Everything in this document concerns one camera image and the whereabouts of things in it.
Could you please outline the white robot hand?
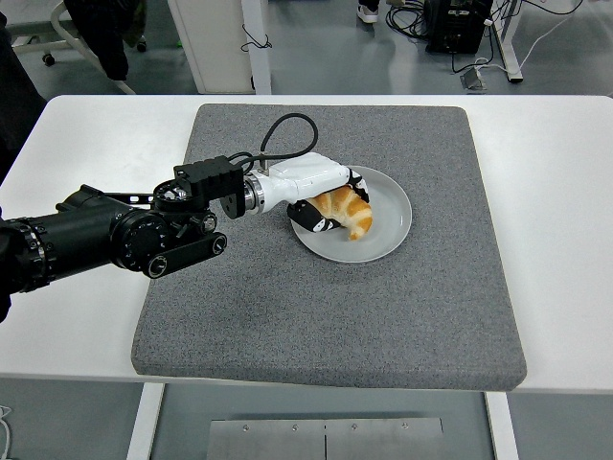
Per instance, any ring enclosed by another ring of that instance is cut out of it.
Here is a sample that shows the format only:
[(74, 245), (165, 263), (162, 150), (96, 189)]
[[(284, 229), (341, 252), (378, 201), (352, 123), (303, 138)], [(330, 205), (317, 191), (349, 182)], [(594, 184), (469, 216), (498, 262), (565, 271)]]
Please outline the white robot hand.
[(321, 154), (309, 152), (259, 168), (251, 183), (257, 213), (286, 202), (290, 219), (309, 232), (345, 227), (349, 238), (358, 240), (373, 224), (364, 178)]

